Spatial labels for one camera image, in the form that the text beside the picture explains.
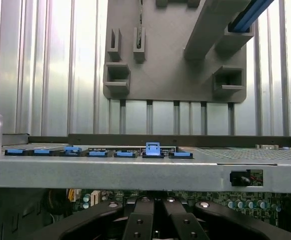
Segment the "black chassis intrusion switch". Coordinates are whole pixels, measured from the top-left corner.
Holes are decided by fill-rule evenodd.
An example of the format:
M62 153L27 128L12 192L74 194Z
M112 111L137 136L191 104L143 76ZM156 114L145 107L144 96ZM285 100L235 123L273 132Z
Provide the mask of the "black chassis intrusion switch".
M233 170L229 174L229 180L233 187L248 187L251 185L251 171L247 170Z

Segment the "open black PC case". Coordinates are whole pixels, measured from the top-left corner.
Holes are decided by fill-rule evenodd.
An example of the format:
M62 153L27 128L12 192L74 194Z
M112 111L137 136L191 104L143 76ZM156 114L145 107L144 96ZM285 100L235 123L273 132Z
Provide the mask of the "open black PC case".
M160 143L164 158L143 158L148 142ZM279 150L256 149L255 145L278 145ZM65 156L67 146L82 148L81 155ZM8 149L32 153L6 156ZM37 149L51 150L53 155L33 155ZM86 157L88 151L109 151L109 157ZM137 157L116 158L117 151L135 152ZM169 153L173 152L190 152L193 159L171 159ZM245 170L250 170L251 185L232 186L231 171ZM35 233L44 227L102 202L117 201L97 202L97 194L92 193L90 207L74 212L67 189L291 194L291 137L5 135L0 151L0 240L35 240ZM172 196L146 195L130 198L125 205L117 202L126 206L152 198L152 240L179 240L162 203L168 197ZM184 200L173 198L179 199L187 212L193 211ZM291 233L291 223L275 227Z

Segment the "blue slot retention clip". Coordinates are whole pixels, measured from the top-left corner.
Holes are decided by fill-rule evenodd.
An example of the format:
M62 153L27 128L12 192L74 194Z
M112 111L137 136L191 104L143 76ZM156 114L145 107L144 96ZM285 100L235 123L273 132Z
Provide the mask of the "blue slot retention clip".
M109 157L109 151L92 150L88 151L85 156L89 158L107 158Z
M170 159L193 159L193 154L191 152L170 152L168 157Z
M136 158L137 154L134 151L116 151L113 156L115 158Z
M31 150L26 149L6 149L4 152L5 156L30 156Z
M35 149L33 151L33 155L34 156L52 156L53 151L51 151L50 149Z
M147 142L145 144L145 151L141 155L143 158L163 159L164 154L161 153L159 142Z
M78 146L65 146L64 147L64 155L65 156L80 156L82 153L82 148Z

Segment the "green motherboard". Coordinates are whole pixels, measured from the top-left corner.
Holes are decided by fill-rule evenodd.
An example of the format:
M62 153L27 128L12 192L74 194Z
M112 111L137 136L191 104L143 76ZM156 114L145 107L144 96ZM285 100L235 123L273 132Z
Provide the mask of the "green motherboard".
M177 197L184 200L190 209L200 200L211 201L228 207L244 215L260 219L276 227L291 223L291 193L239 192L239 191L150 191L150 190L66 190L66 197L72 202L73 211L90 207L91 194L96 193L96 201L116 200L123 205L136 197Z

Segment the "grey parts rack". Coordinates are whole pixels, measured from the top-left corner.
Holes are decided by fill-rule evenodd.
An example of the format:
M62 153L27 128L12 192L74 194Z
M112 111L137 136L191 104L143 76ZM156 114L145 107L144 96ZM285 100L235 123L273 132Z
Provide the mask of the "grey parts rack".
M108 0L108 99L241 103L246 43L229 31L252 0Z

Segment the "hard disk in blue caddy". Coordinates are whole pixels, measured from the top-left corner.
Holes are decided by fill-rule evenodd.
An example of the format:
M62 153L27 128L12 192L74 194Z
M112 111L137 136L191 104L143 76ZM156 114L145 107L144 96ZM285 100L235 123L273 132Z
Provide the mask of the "hard disk in blue caddy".
M251 0L247 7L228 25L231 33L247 33L257 18L274 0Z

